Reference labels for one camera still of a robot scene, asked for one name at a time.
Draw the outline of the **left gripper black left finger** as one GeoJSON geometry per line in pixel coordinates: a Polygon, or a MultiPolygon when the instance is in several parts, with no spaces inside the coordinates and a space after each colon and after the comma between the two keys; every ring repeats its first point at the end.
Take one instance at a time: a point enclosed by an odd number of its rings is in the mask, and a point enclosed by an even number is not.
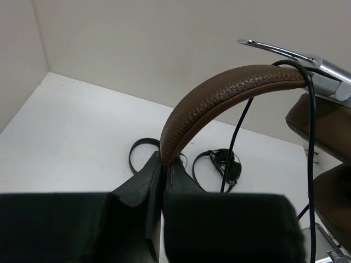
{"type": "Polygon", "coordinates": [[[111,192],[4,193],[1,262],[158,262],[161,160],[111,192]]]}

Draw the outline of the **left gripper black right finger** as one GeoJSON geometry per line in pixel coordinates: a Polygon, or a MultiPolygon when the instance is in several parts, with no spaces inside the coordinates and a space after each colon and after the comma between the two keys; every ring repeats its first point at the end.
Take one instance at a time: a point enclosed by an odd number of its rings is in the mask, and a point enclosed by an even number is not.
{"type": "Polygon", "coordinates": [[[304,262],[304,235],[282,195],[202,190],[180,158],[167,168],[164,243],[170,262],[304,262]]]}

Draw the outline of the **brown silver headphones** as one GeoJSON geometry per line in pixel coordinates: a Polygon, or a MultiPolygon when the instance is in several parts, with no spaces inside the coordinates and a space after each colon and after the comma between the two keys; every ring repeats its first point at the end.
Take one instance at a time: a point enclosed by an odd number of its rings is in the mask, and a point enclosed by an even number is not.
{"type": "Polygon", "coordinates": [[[319,217],[330,243],[322,262],[350,262],[350,72],[328,60],[253,40],[241,44],[284,56],[272,65],[222,72],[193,89],[174,108],[161,134],[163,176],[184,147],[210,121],[261,94],[306,89],[286,116],[287,125],[308,141],[310,248],[304,262],[316,262],[319,217]]]}

